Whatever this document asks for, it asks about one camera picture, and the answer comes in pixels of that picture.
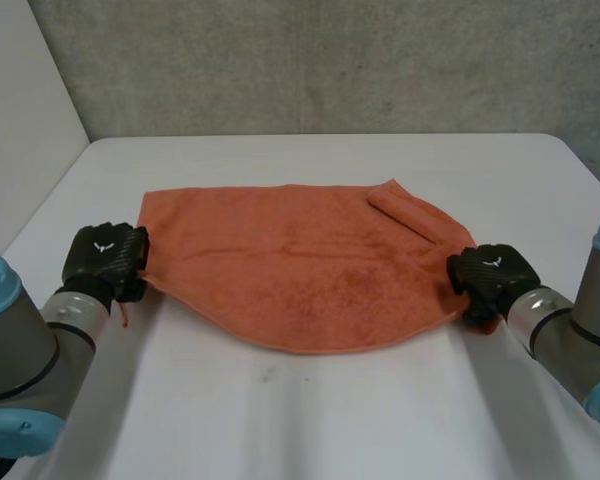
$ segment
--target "orange towel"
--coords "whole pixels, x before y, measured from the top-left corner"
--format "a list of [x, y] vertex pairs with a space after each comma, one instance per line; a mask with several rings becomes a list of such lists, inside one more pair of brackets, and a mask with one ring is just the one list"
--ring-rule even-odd
[[362, 351], [466, 307], [446, 258], [467, 230], [395, 181], [150, 192], [146, 280], [228, 332], [296, 353]]

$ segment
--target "white table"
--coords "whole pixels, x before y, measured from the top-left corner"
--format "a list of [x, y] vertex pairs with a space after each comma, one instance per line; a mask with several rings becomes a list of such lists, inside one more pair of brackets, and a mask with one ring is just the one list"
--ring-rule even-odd
[[[396, 178], [575, 298], [600, 184], [545, 135], [134, 138], [91, 145], [9, 248], [38, 305], [79, 228], [134, 223], [148, 190]], [[600, 427], [504, 327], [294, 356], [150, 293], [116, 316], [53, 453], [11, 479], [598, 479]]]

